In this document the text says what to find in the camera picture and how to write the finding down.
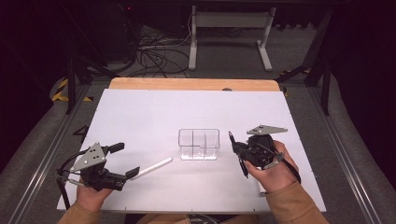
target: table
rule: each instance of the table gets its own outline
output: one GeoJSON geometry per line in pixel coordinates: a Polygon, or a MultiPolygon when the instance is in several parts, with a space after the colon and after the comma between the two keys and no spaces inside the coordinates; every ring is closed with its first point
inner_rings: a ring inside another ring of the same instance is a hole
{"type": "MultiPolygon", "coordinates": [[[[289,146],[304,188],[320,211],[326,211],[283,92],[273,80],[114,78],[81,149],[97,141],[102,146],[124,142],[124,150],[107,156],[106,168],[116,174],[173,158],[113,192],[105,201],[105,211],[258,214],[270,209],[260,196],[257,180],[242,175],[227,132],[243,142],[248,139],[246,130],[258,122],[289,129],[272,136],[289,146]],[[177,130],[185,127],[219,128],[220,150],[215,161],[179,158],[177,130]]],[[[76,186],[66,184],[66,190],[73,202],[76,186]]],[[[62,198],[58,209],[64,209],[62,198]]]]}

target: clear plastic container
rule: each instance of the clear plastic container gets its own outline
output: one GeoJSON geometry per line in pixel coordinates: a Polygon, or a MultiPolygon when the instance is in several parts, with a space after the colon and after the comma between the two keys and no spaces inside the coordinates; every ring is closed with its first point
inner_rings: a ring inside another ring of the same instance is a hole
{"type": "Polygon", "coordinates": [[[178,145],[183,161],[213,161],[219,154],[219,130],[180,129],[178,145]]]}

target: brown sleeve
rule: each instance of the brown sleeve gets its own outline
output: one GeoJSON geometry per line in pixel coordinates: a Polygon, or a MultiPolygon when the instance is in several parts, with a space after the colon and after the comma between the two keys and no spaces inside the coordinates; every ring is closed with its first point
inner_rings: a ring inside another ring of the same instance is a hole
{"type": "Polygon", "coordinates": [[[93,213],[78,203],[74,203],[62,216],[58,224],[97,224],[100,213],[93,213]]]}
{"type": "Polygon", "coordinates": [[[298,182],[266,194],[266,199],[278,223],[329,223],[298,182]]]}

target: white table surface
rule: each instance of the white table surface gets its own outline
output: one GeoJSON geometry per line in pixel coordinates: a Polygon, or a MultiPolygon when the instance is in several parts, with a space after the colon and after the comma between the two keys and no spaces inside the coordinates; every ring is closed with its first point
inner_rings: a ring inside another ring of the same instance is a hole
{"type": "MultiPolygon", "coordinates": [[[[233,153],[228,131],[245,142],[260,124],[287,128],[271,134],[288,148],[299,166],[303,187],[320,211],[326,211],[303,144],[281,91],[137,91],[105,90],[81,150],[125,143],[125,149],[106,156],[115,174],[141,170],[172,157],[165,166],[114,191],[103,210],[116,213],[249,214],[270,211],[258,182],[246,179],[233,153]],[[177,144],[180,129],[219,129],[215,161],[182,161],[177,144]]],[[[76,186],[66,184],[69,200],[76,186]]],[[[61,197],[58,209],[64,210],[61,197]]]]}

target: white rod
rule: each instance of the white rod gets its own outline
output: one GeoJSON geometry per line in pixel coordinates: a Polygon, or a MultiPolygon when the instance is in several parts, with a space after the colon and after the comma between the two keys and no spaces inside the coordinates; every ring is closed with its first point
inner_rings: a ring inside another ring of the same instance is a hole
{"type": "Polygon", "coordinates": [[[155,170],[155,169],[157,169],[157,168],[160,168],[161,166],[163,166],[163,165],[165,165],[166,163],[169,163],[169,162],[171,162],[171,161],[172,161],[172,157],[169,157],[169,158],[166,159],[166,160],[160,161],[160,162],[158,162],[158,163],[156,163],[156,164],[150,166],[149,168],[140,171],[138,175],[134,176],[134,177],[131,178],[130,180],[135,180],[135,179],[137,179],[138,177],[140,177],[140,176],[142,176],[142,175],[145,175],[145,174],[149,173],[150,171],[153,171],[153,170],[155,170]]]}

